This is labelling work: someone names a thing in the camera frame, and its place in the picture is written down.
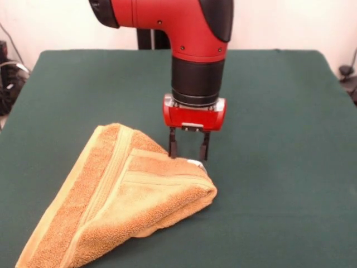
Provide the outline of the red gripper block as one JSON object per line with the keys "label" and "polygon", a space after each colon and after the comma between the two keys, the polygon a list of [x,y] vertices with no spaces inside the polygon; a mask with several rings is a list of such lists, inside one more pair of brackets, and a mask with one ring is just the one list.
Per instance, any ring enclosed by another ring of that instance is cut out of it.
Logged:
{"label": "red gripper block", "polygon": [[199,129],[204,132],[204,139],[200,146],[199,158],[201,161],[208,159],[210,132],[222,128],[226,115],[227,101],[224,98],[208,107],[189,107],[175,101],[172,94],[165,94],[163,98],[163,118],[170,127],[168,155],[177,158],[176,129]]}

